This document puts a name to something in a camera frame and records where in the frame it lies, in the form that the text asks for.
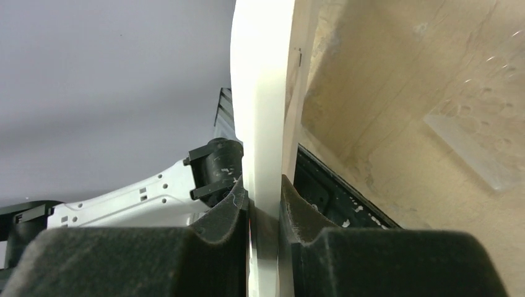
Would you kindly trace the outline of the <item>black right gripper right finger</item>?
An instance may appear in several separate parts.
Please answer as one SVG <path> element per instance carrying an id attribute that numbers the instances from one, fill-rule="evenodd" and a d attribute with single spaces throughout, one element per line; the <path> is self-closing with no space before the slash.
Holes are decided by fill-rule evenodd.
<path id="1" fill-rule="evenodd" d="M 506 296 L 488 253 L 455 231 L 343 228 L 282 177 L 282 296 Z"/>

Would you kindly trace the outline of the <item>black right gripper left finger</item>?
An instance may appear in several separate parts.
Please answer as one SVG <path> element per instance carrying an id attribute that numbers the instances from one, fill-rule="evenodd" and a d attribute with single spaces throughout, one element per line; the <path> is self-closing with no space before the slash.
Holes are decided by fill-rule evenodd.
<path id="1" fill-rule="evenodd" d="M 26 248 L 3 296 L 246 296 L 248 194 L 185 227 L 54 228 Z"/>

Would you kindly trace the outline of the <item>white plastic bin lid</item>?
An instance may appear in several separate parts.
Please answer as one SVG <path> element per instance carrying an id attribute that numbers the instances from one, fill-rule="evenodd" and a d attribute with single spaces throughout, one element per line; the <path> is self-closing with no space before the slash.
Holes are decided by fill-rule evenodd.
<path id="1" fill-rule="evenodd" d="M 279 295 L 279 204 L 293 9 L 293 1 L 237 1 L 233 15 L 230 76 L 249 196 L 250 296 Z"/>

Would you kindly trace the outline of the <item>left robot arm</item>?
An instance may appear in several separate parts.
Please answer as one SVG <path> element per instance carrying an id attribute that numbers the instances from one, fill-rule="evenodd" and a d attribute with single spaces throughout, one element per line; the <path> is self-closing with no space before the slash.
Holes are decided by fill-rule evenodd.
<path id="1" fill-rule="evenodd" d="M 71 203 L 55 200 L 1 207 L 1 280 L 40 232 L 58 227 L 188 226 L 221 202 L 241 176 L 242 145 L 210 140 L 163 172 L 101 196 Z"/>

